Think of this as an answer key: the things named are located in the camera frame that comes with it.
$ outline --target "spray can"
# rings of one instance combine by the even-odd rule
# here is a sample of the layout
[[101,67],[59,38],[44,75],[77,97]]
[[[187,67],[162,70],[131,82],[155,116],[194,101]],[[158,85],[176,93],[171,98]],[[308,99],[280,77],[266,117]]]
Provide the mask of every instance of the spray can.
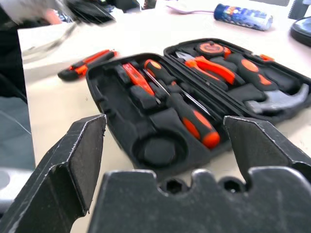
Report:
[[261,31],[268,30],[273,22],[272,15],[258,10],[250,10],[236,6],[218,4],[214,11],[214,18],[226,23]]

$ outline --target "hand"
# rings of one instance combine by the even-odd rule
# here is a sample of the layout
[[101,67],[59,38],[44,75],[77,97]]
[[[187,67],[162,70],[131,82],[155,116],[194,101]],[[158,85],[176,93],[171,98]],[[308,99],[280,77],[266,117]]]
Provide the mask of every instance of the hand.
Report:
[[51,24],[61,23],[52,9],[58,9],[57,0],[0,0],[0,5],[16,24],[25,20],[46,19]]

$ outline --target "table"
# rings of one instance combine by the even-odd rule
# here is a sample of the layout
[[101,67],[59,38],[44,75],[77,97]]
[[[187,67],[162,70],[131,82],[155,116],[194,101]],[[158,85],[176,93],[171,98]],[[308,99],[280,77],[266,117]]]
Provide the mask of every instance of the table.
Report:
[[[40,69],[25,72],[30,122],[35,149],[35,160],[39,163],[46,151],[51,148],[68,130],[73,121],[99,113],[92,100],[85,80],[64,83],[57,76],[55,67],[60,70],[68,64],[106,48],[115,49],[121,56],[135,53],[153,52],[163,55],[163,50],[182,41],[197,38],[220,38],[254,51],[266,54],[289,68],[310,76],[311,48],[299,44],[288,35],[293,20],[276,22],[269,32],[260,32],[231,24],[214,21],[210,15],[174,15],[166,11],[148,10],[140,14],[124,15],[118,23],[98,26],[82,26],[54,54],[40,61]],[[23,34],[20,33],[23,47]],[[46,78],[34,77],[34,72],[52,75]],[[302,111],[297,117],[278,125],[278,129],[311,155],[311,110]],[[216,179],[231,175],[242,179],[233,152],[227,152],[204,166],[211,170]],[[106,131],[99,184],[102,175],[108,170],[129,170],[133,166]],[[180,175],[190,183],[191,171]],[[84,233],[90,216],[75,222],[73,233]]]

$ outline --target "round tool slot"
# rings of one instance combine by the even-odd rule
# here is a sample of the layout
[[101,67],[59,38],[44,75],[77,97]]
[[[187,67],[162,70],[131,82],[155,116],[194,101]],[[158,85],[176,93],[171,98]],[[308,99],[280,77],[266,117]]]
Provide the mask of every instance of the round tool slot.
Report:
[[140,162],[151,168],[170,166],[187,156],[184,140],[172,133],[161,132],[138,141],[133,147]]
[[245,185],[242,181],[235,177],[221,178],[218,184],[230,193],[241,193],[246,191]]
[[185,193],[189,190],[187,184],[183,180],[177,178],[171,178],[164,181],[160,188],[164,192],[173,195]]

